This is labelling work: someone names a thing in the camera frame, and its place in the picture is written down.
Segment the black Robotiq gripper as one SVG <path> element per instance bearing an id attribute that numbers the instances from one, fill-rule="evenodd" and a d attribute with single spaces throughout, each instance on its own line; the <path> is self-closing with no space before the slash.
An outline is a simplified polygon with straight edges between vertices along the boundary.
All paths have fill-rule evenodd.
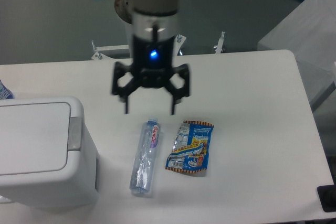
<path id="1" fill-rule="evenodd" d="M 129 113 L 129 96 L 139 87 L 162 88 L 172 96 L 171 114 L 183 98 L 190 96 L 190 68 L 184 63 L 172 67 L 173 44 L 175 37 L 163 41 L 147 41 L 133 37 L 133 63 L 125 65 L 119 61 L 114 64 L 112 95 L 117 95 L 124 103 L 124 113 Z M 124 86 L 118 81 L 131 73 L 131 80 Z"/>

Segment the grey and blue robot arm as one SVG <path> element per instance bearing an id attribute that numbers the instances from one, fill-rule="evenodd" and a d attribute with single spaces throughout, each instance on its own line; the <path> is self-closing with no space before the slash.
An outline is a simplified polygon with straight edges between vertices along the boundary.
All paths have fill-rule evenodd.
<path id="1" fill-rule="evenodd" d="M 173 66 L 178 9 L 179 0 L 130 0 L 132 63 L 114 64 L 111 90 L 123 103 L 139 87 L 165 88 L 174 114 L 175 105 L 190 96 L 188 64 Z"/>

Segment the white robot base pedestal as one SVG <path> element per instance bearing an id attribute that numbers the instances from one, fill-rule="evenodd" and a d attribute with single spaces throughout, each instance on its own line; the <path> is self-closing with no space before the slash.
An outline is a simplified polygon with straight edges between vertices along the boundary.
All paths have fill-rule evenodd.
<path id="1" fill-rule="evenodd" d="M 124 24 L 127 43 L 129 46 L 130 58 L 133 58 L 133 24 L 132 24 L 132 14 L 133 14 L 133 0 L 115 0 L 114 8 L 117 16 Z"/>

